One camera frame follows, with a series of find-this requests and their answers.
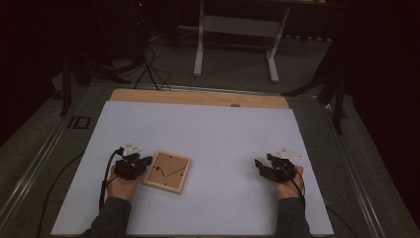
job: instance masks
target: gray sleeve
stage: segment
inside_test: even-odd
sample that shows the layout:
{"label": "gray sleeve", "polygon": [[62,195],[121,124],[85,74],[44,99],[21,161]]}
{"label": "gray sleeve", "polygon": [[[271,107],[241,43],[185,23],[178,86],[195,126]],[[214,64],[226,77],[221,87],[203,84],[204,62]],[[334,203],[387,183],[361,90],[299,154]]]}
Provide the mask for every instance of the gray sleeve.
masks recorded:
{"label": "gray sleeve", "polygon": [[309,238],[305,210],[299,198],[284,198],[278,201],[275,237]]}
{"label": "gray sleeve", "polygon": [[81,238],[124,238],[130,218],[131,203],[127,200],[108,197],[90,229]]}

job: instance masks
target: table leg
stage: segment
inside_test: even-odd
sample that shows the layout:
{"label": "table leg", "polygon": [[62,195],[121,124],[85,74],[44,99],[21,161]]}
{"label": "table leg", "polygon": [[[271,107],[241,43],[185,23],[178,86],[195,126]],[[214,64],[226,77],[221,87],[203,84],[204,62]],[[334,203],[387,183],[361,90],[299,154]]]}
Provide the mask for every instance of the table leg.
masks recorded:
{"label": "table leg", "polygon": [[289,12],[290,12],[290,8],[286,8],[284,10],[283,17],[281,19],[281,22],[279,23],[277,33],[274,37],[274,45],[272,46],[271,51],[266,52],[266,59],[268,61],[269,75],[270,75],[271,81],[273,83],[278,83],[278,74],[277,74],[277,68],[275,67],[274,56],[275,56],[275,53],[277,51],[278,44],[280,43],[281,36],[283,34],[283,30],[284,30],[284,27],[286,25],[286,20],[287,20]]}
{"label": "table leg", "polygon": [[195,55],[194,75],[201,76],[201,67],[203,65],[203,18],[204,18],[204,0],[200,1],[200,19],[198,20],[198,47]]}

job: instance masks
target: white table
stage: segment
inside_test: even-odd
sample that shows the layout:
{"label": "white table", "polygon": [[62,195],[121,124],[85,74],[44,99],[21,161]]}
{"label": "white table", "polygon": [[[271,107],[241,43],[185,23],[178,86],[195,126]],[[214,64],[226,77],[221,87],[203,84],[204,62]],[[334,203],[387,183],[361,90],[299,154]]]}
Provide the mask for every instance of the white table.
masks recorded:
{"label": "white table", "polygon": [[163,103],[106,103],[52,235],[75,235],[98,213],[100,183],[112,152],[129,140],[142,157],[168,151],[192,159],[181,195],[140,186],[127,233],[138,236],[264,236],[276,221],[276,194],[254,159],[286,146],[306,159],[306,217],[314,235],[332,234],[293,112]]}
{"label": "white table", "polygon": [[[277,2],[302,2],[302,3],[317,3],[325,4],[325,0],[313,1],[313,0],[294,0],[294,1],[282,1]],[[274,56],[277,52],[278,44],[282,37],[282,33],[286,24],[287,17],[290,12],[290,7],[286,7],[282,12],[281,20],[275,21],[263,21],[254,19],[242,19],[222,16],[211,16],[206,15],[204,11],[204,0],[200,0],[200,17],[198,21],[198,46],[197,53],[195,55],[194,63],[194,75],[201,75],[201,68],[203,64],[204,55],[204,32],[217,32],[217,33],[228,33],[228,34],[239,34],[247,36],[267,37],[273,38],[272,48],[266,52],[266,60],[268,64],[268,71],[271,81],[278,83],[277,68],[275,66]]]}

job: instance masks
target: white table surface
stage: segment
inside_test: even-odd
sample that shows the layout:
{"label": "white table surface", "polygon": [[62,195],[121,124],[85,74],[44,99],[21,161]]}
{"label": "white table surface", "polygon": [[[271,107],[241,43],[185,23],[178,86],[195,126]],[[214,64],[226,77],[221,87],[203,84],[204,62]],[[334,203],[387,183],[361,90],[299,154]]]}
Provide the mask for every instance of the white table surface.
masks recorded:
{"label": "white table surface", "polygon": [[[98,214],[111,154],[126,141],[142,157],[167,151],[192,159],[181,194],[141,185],[127,234],[264,236],[275,231],[277,198],[254,159],[283,146],[306,159],[306,218],[314,235],[333,234],[296,119],[290,109],[108,101],[61,207],[52,235],[80,234]],[[120,157],[116,156],[113,164]]]}

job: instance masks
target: wooden frame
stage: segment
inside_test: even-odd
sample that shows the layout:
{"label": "wooden frame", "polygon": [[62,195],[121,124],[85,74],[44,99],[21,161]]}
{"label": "wooden frame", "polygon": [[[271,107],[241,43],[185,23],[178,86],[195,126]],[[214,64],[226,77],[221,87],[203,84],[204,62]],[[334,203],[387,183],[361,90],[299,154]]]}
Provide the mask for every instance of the wooden frame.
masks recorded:
{"label": "wooden frame", "polygon": [[148,172],[145,185],[181,194],[191,159],[159,151],[154,157]]}

